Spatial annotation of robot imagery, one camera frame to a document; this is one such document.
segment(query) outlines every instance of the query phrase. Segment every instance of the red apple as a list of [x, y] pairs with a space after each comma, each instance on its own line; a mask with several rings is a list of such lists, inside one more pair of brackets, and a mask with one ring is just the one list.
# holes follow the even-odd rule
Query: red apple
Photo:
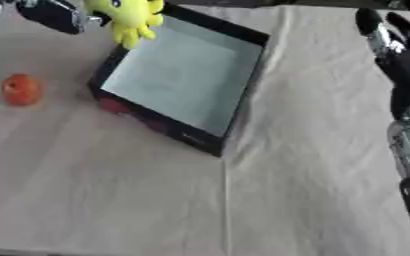
[[14, 106], [27, 106], [42, 98], [42, 84], [32, 76], [15, 74], [3, 82], [4, 99]]

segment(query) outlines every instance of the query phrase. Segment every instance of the black box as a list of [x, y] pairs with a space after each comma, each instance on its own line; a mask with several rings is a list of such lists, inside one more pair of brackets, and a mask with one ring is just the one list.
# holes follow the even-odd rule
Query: black box
[[115, 49], [90, 80], [100, 105], [221, 156], [268, 35], [166, 4], [157, 38]]

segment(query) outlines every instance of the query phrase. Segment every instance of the stuffed octopus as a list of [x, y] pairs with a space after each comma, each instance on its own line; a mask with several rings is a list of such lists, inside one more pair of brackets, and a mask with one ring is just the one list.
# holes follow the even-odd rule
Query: stuffed octopus
[[155, 32], [148, 26], [163, 23], [159, 12], [163, 0], [84, 0], [87, 11], [112, 21], [113, 38], [127, 49], [135, 48], [140, 36], [152, 40]]

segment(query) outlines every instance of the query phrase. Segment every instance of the plush toy tentacle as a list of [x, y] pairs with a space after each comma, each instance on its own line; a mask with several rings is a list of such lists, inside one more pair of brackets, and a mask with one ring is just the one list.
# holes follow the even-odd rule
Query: plush toy tentacle
[[163, 10], [163, 6], [165, 5], [163, 0], [152, 0], [152, 1], [148, 1], [149, 3], [149, 11], [152, 14], [161, 12], [161, 10]]
[[138, 33], [148, 40], [152, 40], [155, 38], [154, 31], [150, 30], [146, 24], [141, 24], [138, 27]]
[[138, 32], [136, 29], [128, 29], [124, 33], [124, 41], [123, 41], [123, 46], [126, 49], [133, 49], [137, 47], [138, 43], [140, 42], [140, 39], [138, 38]]
[[121, 44], [123, 42], [124, 27], [117, 23], [112, 23], [113, 39], [116, 43]]
[[161, 14], [151, 15], [147, 20], [149, 26], [160, 26], [163, 24], [163, 16]]

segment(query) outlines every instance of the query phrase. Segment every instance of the beige tablecloth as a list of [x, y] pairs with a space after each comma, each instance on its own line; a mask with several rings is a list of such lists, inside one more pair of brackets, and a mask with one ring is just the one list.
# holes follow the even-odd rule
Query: beige tablecloth
[[107, 29], [67, 36], [4, 14], [0, 83], [46, 85], [33, 107], [0, 98], [0, 249], [410, 256], [391, 85], [354, 10], [195, 9], [272, 34], [223, 159], [98, 109], [84, 85], [113, 47]]

